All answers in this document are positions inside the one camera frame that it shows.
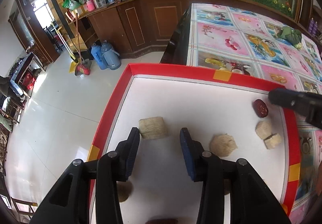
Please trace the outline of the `dark red jujube date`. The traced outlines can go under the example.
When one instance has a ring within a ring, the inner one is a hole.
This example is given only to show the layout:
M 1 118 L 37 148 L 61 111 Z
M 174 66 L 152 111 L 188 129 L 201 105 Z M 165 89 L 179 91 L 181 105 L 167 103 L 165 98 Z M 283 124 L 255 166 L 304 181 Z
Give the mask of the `dark red jujube date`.
M 265 118 L 268 116 L 268 107 L 261 99 L 256 99 L 253 102 L 253 109 L 259 118 Z

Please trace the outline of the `red white shallow box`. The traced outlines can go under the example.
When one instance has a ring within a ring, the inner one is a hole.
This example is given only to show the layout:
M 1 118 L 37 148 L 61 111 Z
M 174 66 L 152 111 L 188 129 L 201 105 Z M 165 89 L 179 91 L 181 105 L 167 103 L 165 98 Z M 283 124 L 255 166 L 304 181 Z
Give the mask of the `red white shallow box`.
M 290 213 L 300 176 L 300 145 L 294 112 L 269 104 L 268 92 L 277 87 L 255 77 L 208 68 L 170 64 L 129 64 L 103 112 L 89 158 L 99 158 L 125 140 L 141 119 L 160 116 L 167 133 L 141 140 L 129 180 L 132 194 L 121 203 L 124 223 L 174 218 L 196 223 L 202 184 L 187 173 L 180 131 L 187 128 L 205 150 L 213 137 L 227 134 L 237 149 L 228 160 L 246 159 Z M 266 148 L 255 132 L 260 118 L 253 102 L 268 107 L 272 131 L 282 141 Z

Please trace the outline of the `cauliflower with green leaves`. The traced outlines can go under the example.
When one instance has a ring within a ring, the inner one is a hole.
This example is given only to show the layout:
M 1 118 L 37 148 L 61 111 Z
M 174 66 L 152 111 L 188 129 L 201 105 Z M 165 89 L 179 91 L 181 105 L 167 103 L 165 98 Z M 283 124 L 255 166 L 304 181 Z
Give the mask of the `cauliflower with green leaves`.
M 289 26 L 284 26 L 277 33 L 277 36 L 279 38 L 287 40 L 296 49 L 302 48 L 302 33 L 297 29 L 293 29 Z

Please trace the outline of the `purple bottle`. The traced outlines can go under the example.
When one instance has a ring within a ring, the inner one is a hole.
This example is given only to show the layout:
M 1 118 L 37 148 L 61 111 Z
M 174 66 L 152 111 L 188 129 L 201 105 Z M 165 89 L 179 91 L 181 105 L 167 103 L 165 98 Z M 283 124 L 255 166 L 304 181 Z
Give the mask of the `purple bottle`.
M 313 18 L 311 18 L 311 19 L 310 19 L 310 22 L 309 22 L 309 25 L 308 25 L 308 32 L 309 32 L 310 34 L 312 34 L 312 30 L 313 30 L 313 27 L 314 27 L 314 23 L 315 23 L 314 19 L 313 19 Z
M 315 36 L 317 34 L 317 30 L 318 30 L 318 22 L 315 21 L 312 27 L 312 36 Z

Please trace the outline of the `colourful fruit print tablecloth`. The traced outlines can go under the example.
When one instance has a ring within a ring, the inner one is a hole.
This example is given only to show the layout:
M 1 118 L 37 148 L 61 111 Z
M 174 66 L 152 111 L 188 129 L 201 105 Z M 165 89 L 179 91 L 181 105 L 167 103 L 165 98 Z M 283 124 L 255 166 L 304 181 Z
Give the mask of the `colourful fruit print tablecloth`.
M 301 35 L 293 46 L 277 34 L 291 27 L 270 17 L 223 5 L 192 3 L 187 65 L 266 79 L 290 90 L 321 94 L 321 58 Z M 296 115 L 300 134 L 300 180 L 292 223 L 300 223 L 313 202 L 313 177 L 321 163 L 321 130 Z

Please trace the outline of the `red dustpan with broom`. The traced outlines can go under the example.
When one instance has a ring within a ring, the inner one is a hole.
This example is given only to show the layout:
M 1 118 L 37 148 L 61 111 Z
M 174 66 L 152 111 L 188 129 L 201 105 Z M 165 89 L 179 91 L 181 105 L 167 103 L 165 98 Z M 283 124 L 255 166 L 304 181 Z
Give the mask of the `red dustpan with broom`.
M 79 76 L 79 75 L 86 75 L 89 76 L 91 73 L 91 70 L 88 66 L 86 66 L 86 62 L 83 60 L 82 55 L 81 55 L 81 51 L 80 51 L 80 39 L 79 39 L 79 25 L 78 25 L 78 14 L 76 13 L 75 15 L 75 21 L 76 21 L 76 31 L 77 31 L 77 46 L 76 46 L 76 50 L 79 54 L 79 60 L 78 60 L 78 64 L 75 68 L 75 75 Z

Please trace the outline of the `grey blue thermos flask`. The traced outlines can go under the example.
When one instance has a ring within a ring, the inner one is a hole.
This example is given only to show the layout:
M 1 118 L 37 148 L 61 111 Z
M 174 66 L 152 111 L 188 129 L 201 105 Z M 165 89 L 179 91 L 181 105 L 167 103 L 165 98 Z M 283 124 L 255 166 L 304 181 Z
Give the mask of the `grey blue thermos flask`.
M 101 53 L 110 70 L 117 70 L 121 66 L 120 54 L 115 51 L 113 45 L 108 41 L 102 43 Z

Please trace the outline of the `wooden chair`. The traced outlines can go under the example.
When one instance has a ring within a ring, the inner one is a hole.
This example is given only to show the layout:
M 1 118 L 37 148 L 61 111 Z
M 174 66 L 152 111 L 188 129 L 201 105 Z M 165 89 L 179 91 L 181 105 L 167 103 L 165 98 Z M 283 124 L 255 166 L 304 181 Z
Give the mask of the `wooden chair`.
M 18 221 L 21 223 L 29 223 L 38 208 L 38 203 L 23 201 L 12 197 L 11 202 L 18 214 Z

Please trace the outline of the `dark side table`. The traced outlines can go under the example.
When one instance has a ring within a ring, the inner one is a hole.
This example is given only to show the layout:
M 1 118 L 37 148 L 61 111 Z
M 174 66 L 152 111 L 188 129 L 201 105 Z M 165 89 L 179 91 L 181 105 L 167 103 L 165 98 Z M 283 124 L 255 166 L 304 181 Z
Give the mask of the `dark side table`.
M 27 86 L 23 85 L 23 80 L 26 77 L 27 73 L 33 75 L 32 65 L 35 64 L 36 70 L 39 69 L 41 72 L 45 72 L 46 68 L 40 62 L 39 58 L 34 53 L 28 53 L 26 57 L 24 57 L 20 64 L 18 64 L 17 68 L 13 72 L 10 82 L 12 84 L 13 90 L 19 96 L 25 96 L 28 99 L 31 98 L 33 89 L 28 89 Z

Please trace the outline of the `green plastic bag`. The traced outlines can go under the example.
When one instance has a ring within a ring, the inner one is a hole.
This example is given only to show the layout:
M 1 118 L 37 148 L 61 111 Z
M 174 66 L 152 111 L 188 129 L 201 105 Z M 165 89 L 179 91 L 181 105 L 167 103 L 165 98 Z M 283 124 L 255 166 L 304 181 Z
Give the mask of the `green plastic bag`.
M 77 1 L 75 0 L 65 0 L 62 4 L 63 8 L 67 8 L 71 11 L 76 10 L 78 7 L 80 7 L 81 4 L 79 4 Z

